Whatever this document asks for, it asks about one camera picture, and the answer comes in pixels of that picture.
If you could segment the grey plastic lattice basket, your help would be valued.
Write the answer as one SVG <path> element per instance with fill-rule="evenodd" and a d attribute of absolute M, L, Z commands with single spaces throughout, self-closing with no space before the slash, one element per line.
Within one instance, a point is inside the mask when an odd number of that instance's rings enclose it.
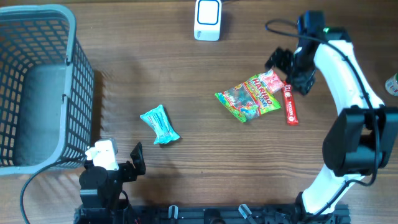
<path fill-rule="evenodd" d="M 1 8 L 1 174 L 74 169 L 91 142 L 95 73 L 59 4 Z"/>

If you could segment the teal tissue packet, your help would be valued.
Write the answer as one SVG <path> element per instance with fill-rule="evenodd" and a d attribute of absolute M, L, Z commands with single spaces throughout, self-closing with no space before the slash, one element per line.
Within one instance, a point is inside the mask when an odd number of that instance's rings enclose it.
<path fill-rule="evenodd" d="M 180 139 L 180 135 L 173 129 L 163 105 L 140 115 L 140 119 L 155 132 L 154 144 L 168 144 L 170 141 Z"/>

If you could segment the green lid small jar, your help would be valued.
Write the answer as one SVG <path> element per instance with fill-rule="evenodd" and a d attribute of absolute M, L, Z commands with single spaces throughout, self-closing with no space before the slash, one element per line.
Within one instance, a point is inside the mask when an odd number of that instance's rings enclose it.
<path fill-rule="evenodd" d="M 390 77 L 385 82 L 386 91 L 392 96 L 398 96 L 398 83 L 397 83 L 398 73 Z"/>

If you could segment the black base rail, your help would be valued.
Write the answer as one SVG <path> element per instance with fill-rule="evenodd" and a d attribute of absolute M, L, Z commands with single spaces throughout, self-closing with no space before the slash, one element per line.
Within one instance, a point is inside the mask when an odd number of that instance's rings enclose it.
<path fill-rule="evenodd" d="M 105 209 L 79 208 L 74 223 L 292 223 L 288 205 L 249 207 L 245 215 L 238 207 L 128 207 L 115 214 Z"/>

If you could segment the white barcode scanner box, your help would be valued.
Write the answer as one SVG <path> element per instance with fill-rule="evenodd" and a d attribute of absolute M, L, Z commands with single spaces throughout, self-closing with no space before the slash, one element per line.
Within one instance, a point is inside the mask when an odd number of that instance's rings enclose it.
<path fill-rule="evenodd" d="M 193 35 L 196 40 L 215 42 L 221 32 L 220 0 L 196 0 Z"/>

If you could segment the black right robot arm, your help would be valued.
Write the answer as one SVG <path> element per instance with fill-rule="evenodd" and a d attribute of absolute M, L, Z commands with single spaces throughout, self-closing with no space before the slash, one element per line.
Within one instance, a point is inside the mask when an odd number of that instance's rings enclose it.
<path fill-rule="evenodd" d="M 353 185 L 376 180 L 397 137 L 397 108 L 387 107 L 356 61 L 351 38 L 342 27 L 328 27 L 320 11 L 307 11 L 293 23 L 295 51 L 276 49 L 265 64 L 278 68 L 286 82 L 306 95 L 321 72 L 332 94 L 337 119 L 326 135 L 324 165 L 293 204 L 273 210 L 291 223 L 339 223 L 336 204 Z"/>

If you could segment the red Nescafe stick sachet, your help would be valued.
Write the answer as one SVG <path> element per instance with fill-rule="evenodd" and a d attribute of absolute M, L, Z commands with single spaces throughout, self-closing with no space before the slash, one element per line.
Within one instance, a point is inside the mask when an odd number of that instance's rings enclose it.
<path fill-rule="evenodd" d="M 293 96 L 293 88 L 292 85 L 288 84 L 286 81 L 283 81 L 284 87 L 282 88 L 282 93 L 284 97 L 285 103 L 285 112 L 287 116 L 287 124 L 290 126 L 296 126 L 299 124 L 297 112 L 295 108 L 294 96 Z"/>

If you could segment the red white snack packet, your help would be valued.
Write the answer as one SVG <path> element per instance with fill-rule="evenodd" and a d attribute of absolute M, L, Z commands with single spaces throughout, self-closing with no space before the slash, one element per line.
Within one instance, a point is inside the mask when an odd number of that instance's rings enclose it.
<path fill-rule="evenodd" d="M 274 94 L 284 87 L 284 83 L 272 69 L 265 73 L 261 73 L 259 78 L 264 82 L 265 87 L 271 94 Z"/>

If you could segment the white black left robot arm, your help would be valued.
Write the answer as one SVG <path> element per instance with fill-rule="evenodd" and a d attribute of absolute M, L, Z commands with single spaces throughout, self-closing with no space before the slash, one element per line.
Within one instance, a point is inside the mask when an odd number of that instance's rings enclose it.
<path fill-rule="evenodd" d="M 86 152 L 85 170 L 79 177 L 82 204 L 75 210 L 74 223 L 140 223 L 123 184 L 134 182 L 146 173 L 139 142 L 130 153 L 131 160 L 116 161 L 114 139 L 95 142 Z"/>

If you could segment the Haribo gummy candy bag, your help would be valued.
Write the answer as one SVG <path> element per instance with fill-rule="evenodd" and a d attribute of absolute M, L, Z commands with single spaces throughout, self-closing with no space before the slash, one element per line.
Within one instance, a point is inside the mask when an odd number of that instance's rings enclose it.
<path fill-rule="evenodd" d="M 260 73 L 229 90 L 215 93 L 220 103 L 242 123 L 281 109 L 259 76 Z"/>

